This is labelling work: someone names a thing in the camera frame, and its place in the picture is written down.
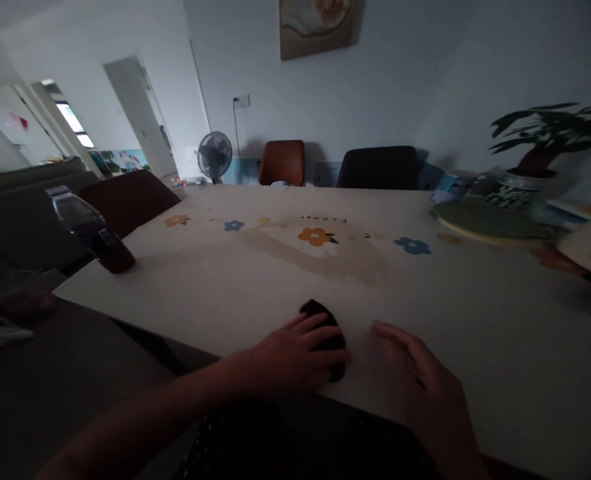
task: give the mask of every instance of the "flower pattern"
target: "flower pattern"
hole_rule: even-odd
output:
[[[167,218],[164,223],[167,224],[167,227],[173,227],[175,225],[186,225],[187,220],[191,220],[189,215],[174,215],[173,217]]]
[[[588,270],[575,264],[557,250],[531,250],[531,254],[538,257],[540,259],[539,263],[545,268],[563,273],[573,273],[579,277],[583,277],[588,273]]]
[[[420,240],[413,240],[408,237],[400,237],[398,240],[394,240],[396,245],[404,247],[406,253],[411,255],[431,255],[429,245]]]
[[[327,242],[338,243],[338,240],[334,239],[333,233],[327,233],[324,229],[315,228],[302,230],[302,233],[298,235],[298,238],[302,241],[307,241],[314,247],[321,247]]]
[[[224,231],[238,231],[244,227],[244,222],[238,220],[231,220],[224,223]]]

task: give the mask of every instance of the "gray sofa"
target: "gray sofa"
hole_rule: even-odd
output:
[[[88,251],[60,225],[45,189],[98,181],[78,157],[0,173],[0,258],[20,269],[62,269]]]

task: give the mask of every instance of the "dark liquid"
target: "dark liquid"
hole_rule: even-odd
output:
[[[135,264],[133,254],[106,225],[84,225],[75,229],[72,234],[111,273],[125,272]]]

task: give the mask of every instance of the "wall outlet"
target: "wall outlet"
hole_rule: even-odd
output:
[[[235,108],[236,110],[241,108],[248,108],[250,106],[251,101],[249,100],[248,93],[246,93],[245,95],[238,95],[237,97],[233,98],[233,108]]]

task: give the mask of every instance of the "flower pot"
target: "flower pot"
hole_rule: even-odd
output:
[[[526,209],[556,174],[553,170],[545,170],[538,172],[538,176],[526,177],[517,174],[516,169],[507,170],[482,201],[505,209]]]

